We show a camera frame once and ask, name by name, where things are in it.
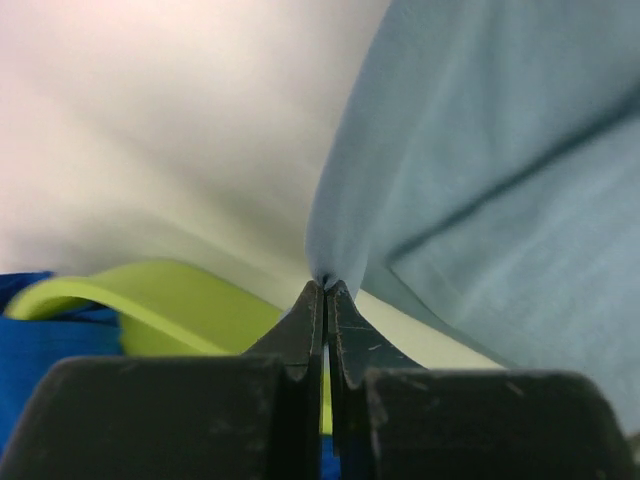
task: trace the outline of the blue fabric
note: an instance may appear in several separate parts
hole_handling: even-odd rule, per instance
[[[394,0],[316,192],[316,281],[583,372],[640,431],[639,20],[635,0]]]
[[[0,311],[50,272],[0,275]],[[90,303],[46,321],[0,316],[0,454],[33,388],[58,360],[121,354],[114,311]]]
[[[340,480],[340,458],[333,456],[333,437],[322,436],[322,480]]]

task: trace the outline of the white background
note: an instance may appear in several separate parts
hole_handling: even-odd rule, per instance
[[[388,0],[0,2],[0,271],[198,264],[280,308]],[[428,366],[491,362],[361,294]]]

